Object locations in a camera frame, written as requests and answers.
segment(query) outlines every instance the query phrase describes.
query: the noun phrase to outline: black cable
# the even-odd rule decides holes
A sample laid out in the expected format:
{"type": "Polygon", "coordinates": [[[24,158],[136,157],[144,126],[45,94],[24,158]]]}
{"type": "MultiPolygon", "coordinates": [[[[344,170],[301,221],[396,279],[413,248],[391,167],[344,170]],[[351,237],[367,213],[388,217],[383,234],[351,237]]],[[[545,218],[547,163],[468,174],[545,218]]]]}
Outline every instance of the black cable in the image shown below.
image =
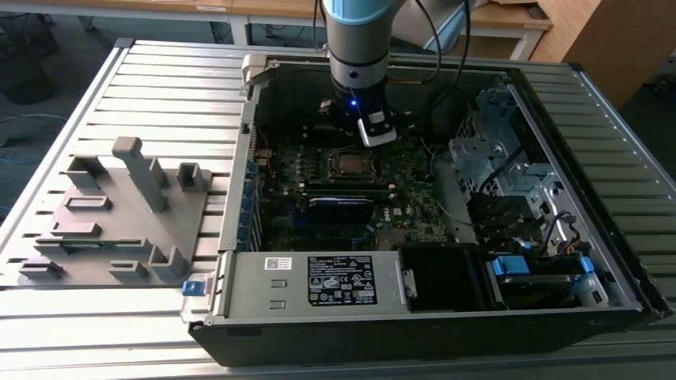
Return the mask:
{"type": "Polygon", "coordinates": [[[265,31],[265,33],[272,34],[272,37],[276,37],[276,36],[277,36],[273,32],[271,32],[269,30],[267,30],[265,25],[263,25],[263,24],[257,24],[257,26],[259,26],[259,28],[261,28],[261,29],[265,31]]]}
{"type": "Polygon", "coordinates": [[[571,215],[568,211],[561,211],[559,214],[555,215],[552,222],[549,223],[549,226],[547,226],[544,238],[541,239],[541,247],[540,247],[540,255],[544,255],[547,253],[547,245],[549,244],[549,238],[552,237],[553,227],[556,227],[556,222],[559,222],[559,219],[563,217],[571,215]]]}
{"type": "Polygon", "coordinates": [[[427,12],[427,9],[424,8],[423,3],[420,2],[420,0],[415,0],[415,3],[419,5],[420,11],[424,14],[424,18],[427,18],[427,21],[429,22],[429,27],[432,28],[432,33],[435,34],[435,42],[436,42],[436,68],[435,68],[435,72],[432,73],[429,78],[427,78],[423,81],[423,84],[427,84],[435,80],[437,74],[441,71],[441,42],[440,42],[440,35],[436,32],[435,22],[432,21],[432,17],[429,17],[429,13],[427,12]]]}
{"type": "Polygon", "coordinates": [[[283,26],[283,27],[280,27],[280,28],[275,28],[272,25],[269,25],[269,24],[268,24],[268,25],[265,25],[265,28],[264,28],[264,29],[269,28],[269,29],[272,29],[272,30],[284,30],[287,27],[288,27],[288,25],[284,25],[284,26],[283,26]]]}
{"type": "Polygon", "coordinates": [[[300,38],[300,35],[303,34],[303,32],[305,32],[305,28],[307,28],[307,26],[303,26],[300,28],[300,32],[297,32],[296,38],[293,38],[292,42],[297,41],[297,39],[300,38]]]}
{"type": "Polygon", "coordinates": [[[509,166],[509,164],[516,160],[516,157],[519,157],[519,154],[521,154],[523,151],[524,151],[524,147],[519,146],[515,149],[515,151],[511,152],[509,156],[507,156],[505,160],[503,161],[500,166],[497,166],[493,173],[491,173],[491,175],[485,178],[484,182],[481,182],[481,186],[479,187],[479,190],[476,191],[477,193],[481,194],[484,192],[485,186],[488,186],[488,184],[497,178],[497,176],[500,176],[500,174],[505,171],[507,166],[509,166]]]}
{"type": "Polygon", "coordinates": [[[312,16],[312,47],[317,53],[321,53],[317,48],[317,8],[319,0],[315,0],[315,13],[312,16]]]}
{"type": "Polygon", "coordinates": [[[464,1],[464,7],[465,7],[465,47],[463,50],[463,56],[460,58],[460,64],[457,66],[457,71],[455,72],[455,78],[451,83],[451,87],[445,90],[444,93],[440,94],[440,97],[436,98],[436,101],[429,104],[421,112],[416,116],[413,116],[413,119],[409,121],[409,124],[415,124],[420,119],[428,116],[428,114],[435,110],[436,107],[444,102],[445,98],[453,93],[455,87],[457,85],[457,81],[460,80],[460,76],[463,74],[463,69],[465,68],[465,61],[467,61],[467,55],[469,52],[469,41],[471,41],[471,7],[469,7],[469,0],[464,1]]]}

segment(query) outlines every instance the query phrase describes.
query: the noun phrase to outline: floor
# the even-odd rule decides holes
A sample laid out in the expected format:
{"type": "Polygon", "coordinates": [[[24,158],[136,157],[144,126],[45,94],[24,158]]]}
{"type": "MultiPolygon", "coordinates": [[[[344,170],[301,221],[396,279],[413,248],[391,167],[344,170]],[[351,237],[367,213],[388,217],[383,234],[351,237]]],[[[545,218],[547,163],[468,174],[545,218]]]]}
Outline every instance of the floor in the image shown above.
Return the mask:
{"type": "MultiPolygon", "coordinates": [[[[120,37],[141,40],[213,43],[211,25],[196,21],[131,20],[95,18],[96,29],[85,32],[75,16],[53,15],[52,33],[59,43],[59,52],[41,59],[48,76],[57,86],[57,93],[47,101],[28,106],[11,104],[0,95],[0,112],[13,114],[51,113],[68,117],[96,75],[96,71],[120,37]]],[[[221,30],[225,41],[229,30],[221,30]]],[[[317,42],[325,41],[325,32],[317,29],[317,42]]],[[[252,42],[260,45],[312,47],[312,28],[260,25],[252,28],[252,42]]],[[[396,51],[416,52],[415,47],[396,44],[396,51]]],[[[635,131],[647,143],[667,170],[676,174],[676,154],[671,141],[676,141],[676,96],[672,93],[655,95],[641,89],[623,110],[635,131]]],[[[19,119],[0,123],[0,158],[15,161],[37,161],[47,152],[60,131],[57,120],[19,119]]],[[[19,197],[37,164],[13,165],[0,161],[0,222],[19,197]]]]}

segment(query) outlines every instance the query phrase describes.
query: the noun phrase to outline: power supply label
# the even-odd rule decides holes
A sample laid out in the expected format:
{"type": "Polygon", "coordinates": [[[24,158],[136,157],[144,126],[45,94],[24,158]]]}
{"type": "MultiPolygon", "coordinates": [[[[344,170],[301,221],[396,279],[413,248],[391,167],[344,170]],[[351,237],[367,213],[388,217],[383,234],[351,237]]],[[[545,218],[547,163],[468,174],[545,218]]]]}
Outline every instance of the power supply label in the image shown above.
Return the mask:
{"type": "Polygon", "coordinates": [[[308,257],[308,301],[312,306],[377,304],[371,256],[308,257]]]}

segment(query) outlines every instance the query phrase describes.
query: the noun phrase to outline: aluminum extrusion table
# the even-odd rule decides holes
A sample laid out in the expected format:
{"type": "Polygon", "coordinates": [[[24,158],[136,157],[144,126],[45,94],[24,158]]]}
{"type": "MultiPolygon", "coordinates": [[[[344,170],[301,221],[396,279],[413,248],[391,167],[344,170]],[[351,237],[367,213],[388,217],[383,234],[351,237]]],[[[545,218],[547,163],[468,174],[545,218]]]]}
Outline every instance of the aluminum extrusion table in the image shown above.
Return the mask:
{"type": "MultiPolygon", "coordinates": [[[[147,141],[145,156],[165,168],[187,158],[215,173],[201,220],[193,272],[216,263],[227,202],[232,149],[243,103],[241,59],[251,52],[311,56],[304,49],[228,47],[121,40],[109,54],[69,122],[0,228],[0,263],[32,254],[32,239],[48,227],[68,178],[59,174],[72,154],[99,154],[105,165],[119,135],[147,141]]],[[[428,60],[396,55],[393,59],[428,60]]],[[[567,138],[620,229],[676,299],[676,186],[587,75],[563,64],[469,61],[513,66],[525,73],[567,138]]],[[[465,372],[495,378],[569,378],[676,369],[676,319],[613,333],[543,355],[448,361],[359,363],[317,367],[223,368],[191,339],[179,318],[179,289],[0,291],[1,378],[295,378],[465,372]],[[564,369],[549,371],[551,366],[564,369]]]]}

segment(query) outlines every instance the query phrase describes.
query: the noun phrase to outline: blue latch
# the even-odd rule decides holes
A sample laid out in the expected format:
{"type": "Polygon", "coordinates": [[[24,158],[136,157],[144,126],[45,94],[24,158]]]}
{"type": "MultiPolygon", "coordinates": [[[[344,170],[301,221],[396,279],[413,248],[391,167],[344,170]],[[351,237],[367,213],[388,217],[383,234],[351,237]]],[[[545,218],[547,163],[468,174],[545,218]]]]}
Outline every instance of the blue latch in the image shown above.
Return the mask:
{"type": "Polygon", "coordinates": [[[581,268],[584,269],[585,273],[593,272],[593,263],[592,259],[587,256],[583,256],[580,259],[581,268]]]}
{"type": "Polygon", "coordinates": [[[183,288],[180,289],[183,295],[200,297],[204,295],[207,289],[205,281],[184,281],[183,288]]]}
{"type": "Polygon", "coordinates": [[[499,256],[491,262],[491,266],[493,267],[496,276],[531,274],[531,269],[528,269],[527,259],[524,256],[499,256]]]}

